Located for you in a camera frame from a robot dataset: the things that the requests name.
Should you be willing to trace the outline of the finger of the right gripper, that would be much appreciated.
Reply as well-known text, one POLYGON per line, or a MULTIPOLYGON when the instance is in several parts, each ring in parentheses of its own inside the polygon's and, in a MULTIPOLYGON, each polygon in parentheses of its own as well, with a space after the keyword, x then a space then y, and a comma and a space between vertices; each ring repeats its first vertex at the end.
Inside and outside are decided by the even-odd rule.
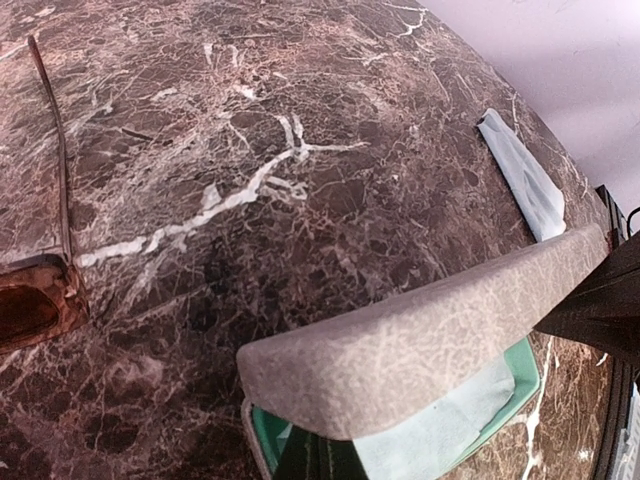
POLYGON ((592 346, 638 368, 639 236, 607 256, 534 329, 592 346))

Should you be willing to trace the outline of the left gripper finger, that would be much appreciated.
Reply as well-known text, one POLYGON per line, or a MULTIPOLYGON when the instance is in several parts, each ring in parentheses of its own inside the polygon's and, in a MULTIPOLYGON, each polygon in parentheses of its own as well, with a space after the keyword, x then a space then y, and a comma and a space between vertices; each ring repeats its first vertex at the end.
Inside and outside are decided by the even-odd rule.
POLYGON ((297 426, 277 466, 284 480, 367 480, 352 441, 331 440, 297 426))

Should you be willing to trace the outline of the beige glasses case teal lining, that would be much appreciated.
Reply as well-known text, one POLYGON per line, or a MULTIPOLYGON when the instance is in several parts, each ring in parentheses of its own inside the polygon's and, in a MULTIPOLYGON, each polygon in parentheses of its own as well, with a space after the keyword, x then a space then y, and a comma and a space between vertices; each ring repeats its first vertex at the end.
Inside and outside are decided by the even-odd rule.
POLYGON ((514 393, 447 473, 538 391, 541 374, 529 333, 607 254, 601 228, 586 225, 242 346, 242 418, 261 475, 278 479, 294 426, 354 444, 409 419, 502 356, 514 393))

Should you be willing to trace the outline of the light blue cleaning cloth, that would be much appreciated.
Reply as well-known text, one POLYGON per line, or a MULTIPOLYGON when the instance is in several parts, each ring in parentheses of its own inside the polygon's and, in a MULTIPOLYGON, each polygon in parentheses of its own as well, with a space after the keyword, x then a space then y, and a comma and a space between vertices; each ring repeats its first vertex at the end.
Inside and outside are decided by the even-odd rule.
POLYGON ((436 479, 480 436, 510 400, 515 380, 497 357, 484 369, 409 419, 356 439, 370 479, 436 479))

